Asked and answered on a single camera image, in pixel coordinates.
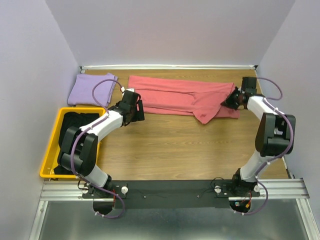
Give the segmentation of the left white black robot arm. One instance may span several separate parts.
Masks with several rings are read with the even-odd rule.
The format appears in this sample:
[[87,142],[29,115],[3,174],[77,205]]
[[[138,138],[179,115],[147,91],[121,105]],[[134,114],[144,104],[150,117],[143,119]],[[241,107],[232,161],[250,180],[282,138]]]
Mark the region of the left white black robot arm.
[[112,190],[112,177],[97,166],[98,144],[112,131],[145,119],[141,95],[130,88],[122,93],[122,99],[93,122],[69,127],[64,135],[58,166],[71,171],[93,186],[101,198]]

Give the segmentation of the red t shirt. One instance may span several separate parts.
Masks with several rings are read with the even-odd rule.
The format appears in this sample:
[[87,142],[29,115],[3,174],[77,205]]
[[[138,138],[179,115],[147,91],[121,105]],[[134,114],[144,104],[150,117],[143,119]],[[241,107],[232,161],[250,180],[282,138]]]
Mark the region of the red t shirt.
[[131,75],[128,87],[140,94],[149,114],[194,116],[207,124],[213,118],[240,117],[238,110],[221,103],[235,89],[232,82],[203,82]]

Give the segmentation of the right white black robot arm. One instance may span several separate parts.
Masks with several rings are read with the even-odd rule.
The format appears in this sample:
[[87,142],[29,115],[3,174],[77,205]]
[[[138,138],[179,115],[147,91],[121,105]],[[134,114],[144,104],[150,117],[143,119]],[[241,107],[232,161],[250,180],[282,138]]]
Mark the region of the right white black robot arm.
[[296,117],[285,114],[257,93],[257,77],[243,77],[241,87],[235,87],[222,106],[237,110],[240,106],[254,113],[260,120],[255,137],[255,151],[248,162],[239,168],[223,190],[236,196],[258,192],[258,180],[267,167],[277,159],[290,154],[294,147]]

